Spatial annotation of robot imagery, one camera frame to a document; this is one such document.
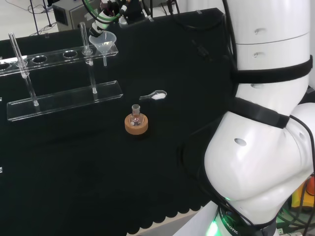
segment green cable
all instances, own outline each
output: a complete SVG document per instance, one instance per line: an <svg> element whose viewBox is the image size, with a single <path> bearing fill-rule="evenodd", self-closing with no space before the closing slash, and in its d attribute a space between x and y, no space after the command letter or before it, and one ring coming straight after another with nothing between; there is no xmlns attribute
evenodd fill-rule
<svg viewBox="0 0 315 236"><path fill-rule="evenodd" d="M93 7L92 7L92 6L90 5L90 3L89 3L89 0L84 0L84 2L86 3L88 9L89 9L91 12L93 12L96 17L98 17L98 18L100 18L100 19L102 19L102 20L104 20L104 21L114 21L114 20L116 20L117 18L120 17L120 13L118 13L117 16L114 16L114 17L109 17L109 18L101 17L100 15L98 15L98 13L95 13Z"/></svg>

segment spoon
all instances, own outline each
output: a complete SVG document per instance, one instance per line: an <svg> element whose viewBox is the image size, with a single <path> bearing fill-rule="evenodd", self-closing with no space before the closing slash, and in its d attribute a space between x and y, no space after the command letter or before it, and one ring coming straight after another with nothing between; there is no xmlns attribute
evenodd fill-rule
<svg viewBox="0 0 315 236"><path fill-rule="evenodd" d="M139 100L150 99L150 98L154 100L160 100L160 99L164 99L166 96L167 96L167 92L163 90L156 90L147 96L141 96Z"/></svg>

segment white powder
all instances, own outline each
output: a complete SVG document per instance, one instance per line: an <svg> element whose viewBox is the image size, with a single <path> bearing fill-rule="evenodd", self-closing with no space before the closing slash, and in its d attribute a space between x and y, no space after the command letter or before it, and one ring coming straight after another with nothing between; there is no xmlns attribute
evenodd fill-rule
<svg viewBox="0 0 315 236"><path fill-rule="evenodd" d="M164 99L166 95L164 93L158 93L152 97L154 100Z"/></svg>

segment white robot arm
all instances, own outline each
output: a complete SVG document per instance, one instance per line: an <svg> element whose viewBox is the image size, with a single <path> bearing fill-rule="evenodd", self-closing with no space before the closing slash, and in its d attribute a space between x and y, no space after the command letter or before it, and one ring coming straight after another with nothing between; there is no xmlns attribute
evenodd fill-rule
<svg viewBox="0 0 315 236"><path fill-rule="evenodd" d="M205 171L226 202L257 226L254 235L278 236L277 213L313 172L314 144L309 132L315 135L315 104L298 105L309 85L309 71L294 78L287 74L287 80L283 78L285 73L280 73L279 79L273 74L274 81L266 74L260 79L257 74L313 63L311 3L310 0L223 2L228 5L227 14L234 29L237 69L241 78L246 77L246 82L239 84L235 98L244 107L239 113L232 109L224 115L205 153ZM277 127L246 116L246 110L252 107L265 109L270 116L275 113L287 121L283 127ZM240 235L225 221L226 214L226 210L218 210L215 233Z"/></svg>
<svg viewBox="0 0 315 236"><path fill-rule="evenodd" d="M103 11L99 14L103 18L108 18L110 19L110 16L107 16ZM99 37L109 26L109 23L111 22L110 20L106 21L108 24L103 24L99 21L94 21L92 24L92 27L90 29L90 34L94 37Z"/></svg>

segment black tablecloth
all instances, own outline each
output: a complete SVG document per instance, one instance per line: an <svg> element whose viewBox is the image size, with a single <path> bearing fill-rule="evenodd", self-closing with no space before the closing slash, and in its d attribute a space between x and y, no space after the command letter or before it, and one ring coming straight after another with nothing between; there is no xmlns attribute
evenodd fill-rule
<svg viewBox="0 0 315 236"><path fill-rule="evenodd" d="M220 20L217 9L183 14L191 25ZM0 234L116 235L135 233L179 211L208 202L178 168L176 147L193 131L219 118L233 93L224 60L222 27L187 32L170 17L112 27L119 54L108 67L96 59L97 83L118 80L124 96L26 120L8 122L6 104L28 98L21 75L0 77ZM203 59L191 42L203 45ZM79 30L17 39L23 55L81 46ZM13 57L9 41L0 56ZM31 72L37 95L89 84L84 62ZM160 101L141 101L154 90ZM149 119L140 137L124 119L139 103ZM189 143L185 157L194 172L218 122Z"/></svg>

